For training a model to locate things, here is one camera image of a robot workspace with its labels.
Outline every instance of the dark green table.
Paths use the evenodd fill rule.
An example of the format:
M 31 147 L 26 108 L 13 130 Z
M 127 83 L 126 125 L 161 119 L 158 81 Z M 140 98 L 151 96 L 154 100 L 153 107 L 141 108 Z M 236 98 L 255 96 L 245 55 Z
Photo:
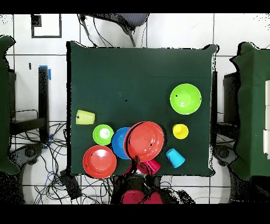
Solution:
M 7 49 L 14 43 L 15 41 L 12 37 L 0 35 L 0 171 L 9 174 L 16 174 L 20 171 L 18 166 L 7 157 L 10 149 L 11 103 L 9 100 L 8 62 L 6 61 L 5 54 Z
M 70 42 L 70 48 L 72 174 L 85 173 L 82 159 L 87 149 L 96 145 L 92 138 L 96 126 L 108 124 L 116 132 L 149 120 L 161 124 L 167 132 L 166 146 L 156 157 L 161 164 L 157 174 L 212 175 L 208 168 L 209 107 L 215 45 L 204 50 L 108 49 L 85 48 Z M 201 92 L 201 106 L 191 115 L 180 115 L 170 105 L 171 91 L 182 83 L 193 84 Z M 78 109 L 95 113 L 95 123 L 76 125 Z M 174 138 L 174 124 L 186 124 L 188 137 Z M 172 147 L 186 159 L 177 169 L 165 155 Z M 129 165 L 130 160 L 117 157 L 113 174 L 122 174 Z
M 265 81 L 270 80 L 270 50 L 244 42 L 231 61 L 240 73 L 238 91 L 240 137 L 236 146 L 238 159 L 232 170 L 243 180 L 252 176 L 270 176 L 270 160 L 263 153 L 265 129 Z

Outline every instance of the pink cup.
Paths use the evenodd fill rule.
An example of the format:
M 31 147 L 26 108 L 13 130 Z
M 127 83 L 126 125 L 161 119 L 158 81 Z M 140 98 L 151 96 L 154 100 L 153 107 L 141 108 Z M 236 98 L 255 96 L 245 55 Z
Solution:
M 154 175 L 161 167 L 161 165 L 156 160 L 150 160 L 143 163 L 149 169 L 149 174 Z

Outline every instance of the green bowl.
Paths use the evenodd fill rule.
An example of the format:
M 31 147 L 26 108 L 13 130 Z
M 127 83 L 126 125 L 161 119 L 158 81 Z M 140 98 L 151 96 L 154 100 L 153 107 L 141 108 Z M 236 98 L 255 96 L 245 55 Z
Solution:
M 98 125 L 93 131 L 93 139 L 99 145 L 109 145 L 113 136 L 113 129 L 109 125 Z
M 200 91 L 191 84 L 180 84 L 171 92 L 170 103 L 177 113 L 192 114 L 200 107 Z

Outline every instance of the white tile floor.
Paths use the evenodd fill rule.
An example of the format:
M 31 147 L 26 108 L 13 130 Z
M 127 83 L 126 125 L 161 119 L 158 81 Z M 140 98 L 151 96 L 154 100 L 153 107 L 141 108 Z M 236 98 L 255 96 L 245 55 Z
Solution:
M 42 14 L 42 27 L 36 27 L 38 35 L 59 35 L 57 29 L 58 14 L 51 16 Z M 238 44 L 243 41 L 253 42 L 260 48 L 270 45 L 269 14 L 150 14 L 148 19 L 148 47 L 149 48 L 203 48 L 208 44 L 218 44 L 220 49 L 216 56 L 216 69 L 218 71 L 218 111 L 223 112 L 223 77 L 225 74 L 236 71 L 229 61 L 237 52 Z M 93 18 L 86 19 L 90 37 L 98 46 L 104 46 L 93 26 Z M 113 46 L 132 48 L 131 41 L 124 34 L 122 28 L 114 23 L 95 19 L 95 24 L 100 34 Z M 146 27 L 136 28 L 134 40 L 137 47 L 146 46 Z M 16 43 L 7 51 L 7 60 L 10 68 L 17 73 L 16 81 L 16 110 L 38 109 L 37 68 L 47 65 L 51 69 L 52 79 L 49 81 L 50 94 L 50 125 L 66 121 L 66 41 L 77 41 L 85 46 L 92 46 L 83 27 L 78 23 L 76 14 L 62 14 L 62 38 L 31 38 L 30 15 L 0 15 L 0 35 L 12 36 Z M 17 119 L 29 119 L 36 116 L 35 112 L 17 113 Z M 222 114 L 218 120 L 223 121 Z M 64 139 L 63 133 L 57 136 Z M 13 139 L 12 150 L 20 147 L 25 140 Z M 60 151 L 57 160 L 60 170 L 66 167 L 66 149 Z M 52 157 L 48 150 L 43 150 L 42 156 L 46 160 L 47 169 L 52 170 Z M 186 190 L 197 203 L 227 203 L 230 192 L 230 177 L 226 167 L 218 165 L 213 159 L 215 175 L 210 178 L 200 176 L 164 176 L 163 181 L 168 181 L 175 189 Z M 93 188 L 87 187 L 95 179 L 78 177 L 79 184 L 85 194 L 100 195 L 100 183 Z M 26 203 L 34 203 L 36 191 L 34 185 L 42 188 L 47 179 L 44 161 L 39 157 L 38 162 L 27 165 L 23 188 Z M 64 203 L 76 204 L 76 200 L 65 199 Z M 94 203 L 85 199 L 85 203 Z

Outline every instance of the blue bowl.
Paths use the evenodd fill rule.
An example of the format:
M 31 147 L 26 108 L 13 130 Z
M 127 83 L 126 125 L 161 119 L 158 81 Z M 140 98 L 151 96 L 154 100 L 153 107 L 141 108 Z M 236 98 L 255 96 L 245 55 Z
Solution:
M 124 152 L 124 138 L 130 127 L 123 127 L 118 129 L 117 132 L 112 136 L 112 150 L 119 158 L 128 160 L 129 158 Z

